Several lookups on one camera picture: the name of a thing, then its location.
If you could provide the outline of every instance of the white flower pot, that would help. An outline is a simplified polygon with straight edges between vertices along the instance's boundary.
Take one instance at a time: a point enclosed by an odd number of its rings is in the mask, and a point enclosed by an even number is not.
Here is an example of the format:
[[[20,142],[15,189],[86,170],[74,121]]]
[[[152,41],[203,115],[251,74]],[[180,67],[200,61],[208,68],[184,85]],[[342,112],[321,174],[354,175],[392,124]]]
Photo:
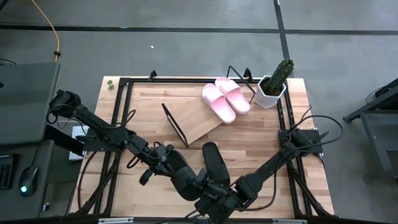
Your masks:
[[[262,83],[263,80],[266,80],[270,77],[271,76],[269,75],[265,75],[257,84],[255,101],[257,105],[261,106],[264,109],[274,106],[278,102],[280,96],[282,96],[282,94],[284,94],[284,91],[286,90],[286,86],[285,84],[283,84],[282,91],[280,92],[279,96],[268,96],[265,93],[263,93],[260,84]]]

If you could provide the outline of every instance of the keyboard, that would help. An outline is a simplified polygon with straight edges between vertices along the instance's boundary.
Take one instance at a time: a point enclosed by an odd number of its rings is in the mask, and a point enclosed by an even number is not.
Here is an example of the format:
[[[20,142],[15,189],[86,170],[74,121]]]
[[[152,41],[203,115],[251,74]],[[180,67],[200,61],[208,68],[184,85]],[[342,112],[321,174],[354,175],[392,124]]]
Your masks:
[[[14,163],[16,163],[15,154],[0,156],[0,190],[12,187]]]

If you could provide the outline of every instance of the computer mouse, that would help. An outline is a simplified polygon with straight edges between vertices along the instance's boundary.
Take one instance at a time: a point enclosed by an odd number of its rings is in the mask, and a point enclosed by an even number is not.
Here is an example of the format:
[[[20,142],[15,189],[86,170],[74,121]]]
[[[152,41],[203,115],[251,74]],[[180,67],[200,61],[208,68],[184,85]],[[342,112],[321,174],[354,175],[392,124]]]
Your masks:
[[[19,192],[24,197],[30,197],[35,194],[37,189],[37,173],[39,168],[30,166],[25,168],[19,177]]]

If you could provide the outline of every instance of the orange cable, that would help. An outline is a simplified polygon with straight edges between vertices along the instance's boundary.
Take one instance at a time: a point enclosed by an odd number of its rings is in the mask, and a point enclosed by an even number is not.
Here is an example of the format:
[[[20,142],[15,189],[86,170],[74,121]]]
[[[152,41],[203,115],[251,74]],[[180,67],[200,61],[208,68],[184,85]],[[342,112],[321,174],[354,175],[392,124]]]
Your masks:
[[[54,26],[52,25],[50,19],[47,18],[47,16],[44,14],[44,12],[42,11],[42,9],[36,4],[36,2],[34,0],[32,0],[33,4],[35,4],[35,6],[37,7],[37,9],[42,13],[42,15],[45,17],[45,19],[47,20],[47,22],[49,22],[52,30],[54,31],[55,37],[57,38],[57,51],[59,53],[60,51],[60,39],[58,37],[57,31],[55,31]],[[58,62],[58,55],[55,55],[55,61]]]

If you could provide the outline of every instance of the cactus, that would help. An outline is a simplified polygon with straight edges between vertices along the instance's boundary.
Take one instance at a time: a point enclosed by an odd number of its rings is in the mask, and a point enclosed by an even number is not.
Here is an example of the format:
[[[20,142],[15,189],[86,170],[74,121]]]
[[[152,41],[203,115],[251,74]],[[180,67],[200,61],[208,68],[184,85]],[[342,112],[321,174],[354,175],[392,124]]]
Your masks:
[[[274,74],[272,74],[271,78],[261,83],[262,91],[269,96],[279,95],[280,94],[279,91],[283,85],[283,82],[285,82],[286,78],[293,71],[293,66],[294,63],[292,60],[290,59],[283,60],[278,65],[278,67],[274,71]]]

